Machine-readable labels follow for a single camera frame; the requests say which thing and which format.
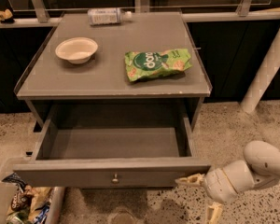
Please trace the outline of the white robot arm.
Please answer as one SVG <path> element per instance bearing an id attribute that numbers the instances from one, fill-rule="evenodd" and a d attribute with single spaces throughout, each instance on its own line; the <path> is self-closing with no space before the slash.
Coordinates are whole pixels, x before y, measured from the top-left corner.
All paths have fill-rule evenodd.
<path id="1" fill-rule="evenodd" d="M 255 110 L 280 68 L 280 28 L 256 73 L 241 108 Z M 205 175 L 178 178 L 179 186 L 202 187 L 212 203 L 206 208 L 205 224 L 218 224 L 224 203 L 245 191 L 266 189 L 280 181 L 280 150 L 264 141 L 251 141 L 244 148 L 244 157 Z"/>

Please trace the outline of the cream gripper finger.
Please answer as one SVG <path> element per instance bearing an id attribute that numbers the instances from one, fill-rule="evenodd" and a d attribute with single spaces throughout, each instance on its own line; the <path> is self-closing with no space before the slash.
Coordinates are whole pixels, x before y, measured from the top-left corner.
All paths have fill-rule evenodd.
<path id="1" fill-rule="evenodd" d="M 175 180 L 177 185 L 189 186 L 189 187 L 201 187 L 203 185 L 204 175 L 195 174 L 185 177 L 180 177 Z"/>
<path id="2" fill-rule="evenodd" d="M 206 224 L 218 224 L 222 212 L 223 205 L 221 203 L 209 204 L 206 209 Z"/>

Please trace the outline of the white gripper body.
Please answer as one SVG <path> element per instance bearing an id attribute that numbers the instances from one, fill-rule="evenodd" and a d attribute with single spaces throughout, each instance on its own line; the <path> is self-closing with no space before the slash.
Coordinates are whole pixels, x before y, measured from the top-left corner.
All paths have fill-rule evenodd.
<path id="1" fill-rule="evenodd" d="M 217 203 L 227 203 L 237 197 L 236 190 L 222 169 L 208 172 L 203 178 L 203 187 L 207 195 Z"/>

